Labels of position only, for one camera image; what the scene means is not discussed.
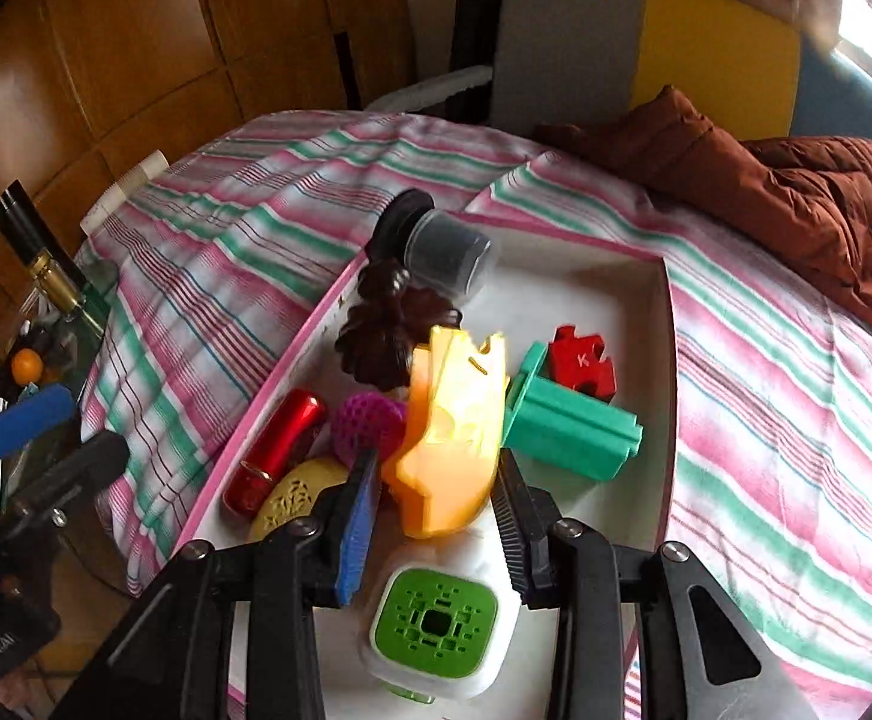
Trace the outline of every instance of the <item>brown jacket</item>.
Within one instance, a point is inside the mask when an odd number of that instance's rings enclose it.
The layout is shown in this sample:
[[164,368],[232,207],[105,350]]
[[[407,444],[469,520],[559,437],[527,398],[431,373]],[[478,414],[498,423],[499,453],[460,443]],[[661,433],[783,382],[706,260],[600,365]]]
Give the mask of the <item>brown jacket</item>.
[[872,326],[872,141],[740,143],[672,87],[614,124],[536,137],[725,221]]

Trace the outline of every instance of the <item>black lid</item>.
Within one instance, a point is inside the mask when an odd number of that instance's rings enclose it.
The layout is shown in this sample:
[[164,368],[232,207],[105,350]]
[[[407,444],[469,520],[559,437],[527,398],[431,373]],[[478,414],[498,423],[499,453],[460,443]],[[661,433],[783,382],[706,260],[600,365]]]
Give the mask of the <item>black lid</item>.
[[77,288],[86,284],[86,276],[50,232],[19,181],[14,181],[0,195],[0,232],[25,268],[41,250],[47,250]]
[[416,222],[423,214],[436,207],[431,194],[420,189],[407,189],[397,194],[380,214],[366,245],[366,256],[371,263],[395,257],[405,266],[406,242]]

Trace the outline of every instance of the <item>striped tablecloth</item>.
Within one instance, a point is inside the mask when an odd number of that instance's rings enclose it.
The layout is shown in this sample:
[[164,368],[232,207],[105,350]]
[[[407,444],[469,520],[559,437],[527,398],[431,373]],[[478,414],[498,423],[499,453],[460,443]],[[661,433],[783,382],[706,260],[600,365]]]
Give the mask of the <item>striped tablecloth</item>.
[[[84,430],[126,435],[109,495],[139,590],[308,312],[407,187],[446,208],[665,258],[679,440],[668,536],[697,552],[822,718],[872,698],[872,334],[685,208],[495,130],[406,115],[256,119],[171,167],[85,252],[121,267]],[[639,676],[627,680],[639,713]]]

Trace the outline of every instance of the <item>square hole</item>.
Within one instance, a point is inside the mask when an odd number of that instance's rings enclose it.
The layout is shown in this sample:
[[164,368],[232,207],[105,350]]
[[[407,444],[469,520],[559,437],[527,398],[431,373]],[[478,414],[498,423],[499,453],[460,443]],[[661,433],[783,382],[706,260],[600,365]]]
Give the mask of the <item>square hole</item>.
[[423,623],[420,627],[424,634],[434,635],[435,637],[444,637],[449,633],[449,626],[452,625],[452,617],[444,611],[430,608],[423,615]]

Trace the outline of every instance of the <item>red metallic bottle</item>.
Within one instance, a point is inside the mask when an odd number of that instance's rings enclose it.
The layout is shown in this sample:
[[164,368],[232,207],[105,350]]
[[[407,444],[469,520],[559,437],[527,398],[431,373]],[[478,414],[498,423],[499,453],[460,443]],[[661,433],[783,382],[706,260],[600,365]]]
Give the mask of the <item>red metallic bottle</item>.
[[321,398],[305,389],[291,389],[230,479],[223,503],[252,520],[269,493],[313,446],[329,409]]

